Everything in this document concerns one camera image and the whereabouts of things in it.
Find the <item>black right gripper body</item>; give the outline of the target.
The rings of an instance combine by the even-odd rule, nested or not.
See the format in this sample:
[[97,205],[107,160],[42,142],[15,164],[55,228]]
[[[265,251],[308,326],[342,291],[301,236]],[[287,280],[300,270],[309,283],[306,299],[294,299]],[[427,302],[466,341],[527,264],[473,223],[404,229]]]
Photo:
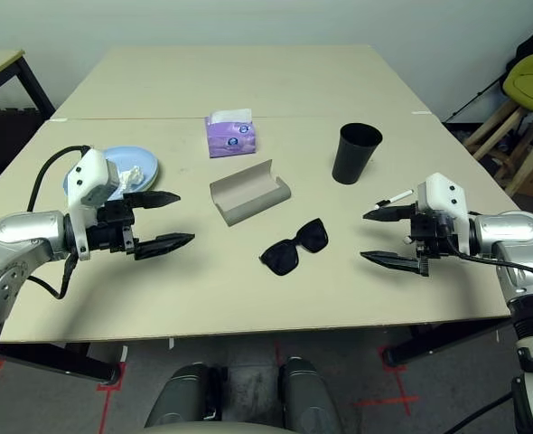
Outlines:
[[405,271],[428,276],[428,261],[444,256],[457,256],[457,236],[454,222],[448,212],[419,211],[415,204],[404,207],[410,220],[410,239],[416,245],[416,258],[410,260]]

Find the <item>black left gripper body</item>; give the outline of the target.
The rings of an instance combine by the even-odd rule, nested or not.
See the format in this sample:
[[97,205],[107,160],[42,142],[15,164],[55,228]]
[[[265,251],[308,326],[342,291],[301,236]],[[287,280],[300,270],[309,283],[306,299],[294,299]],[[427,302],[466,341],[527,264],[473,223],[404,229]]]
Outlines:
[[97,224],[86,229],[89,250],[135,253],[135,216],[127,201],[108,201],[97,210]]

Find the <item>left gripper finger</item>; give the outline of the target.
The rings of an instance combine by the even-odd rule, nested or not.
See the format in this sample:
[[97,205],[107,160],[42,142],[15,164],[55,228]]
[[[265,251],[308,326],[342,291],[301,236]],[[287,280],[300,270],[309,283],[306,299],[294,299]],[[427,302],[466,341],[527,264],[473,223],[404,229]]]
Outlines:
[[134,249],[135,260],[150,259],[180,249],[195,238],[194,234],[174,232],[157,236],[154,240],[138,242]]
[[123,206],[127,210],[135,208],[153,209],[160,208],[171,203],[176,203],[181,197],[175,193],[166,191],[143,191],[137,193],[124,193]]

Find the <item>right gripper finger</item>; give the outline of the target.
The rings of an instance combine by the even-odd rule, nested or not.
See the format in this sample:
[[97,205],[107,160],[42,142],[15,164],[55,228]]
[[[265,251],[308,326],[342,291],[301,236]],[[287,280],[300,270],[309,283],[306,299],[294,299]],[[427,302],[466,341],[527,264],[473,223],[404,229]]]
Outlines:
[[412,272],[423,277],[429,276],[427,258],[406,258],[397,253],[383,250],[363,251],[360,255],[362,258],[388,269]]
[[362,219],[377,222],[398,222],[409,220],[415,213],[416,205],[414,203],[401,206],[385,206],[366,212]]

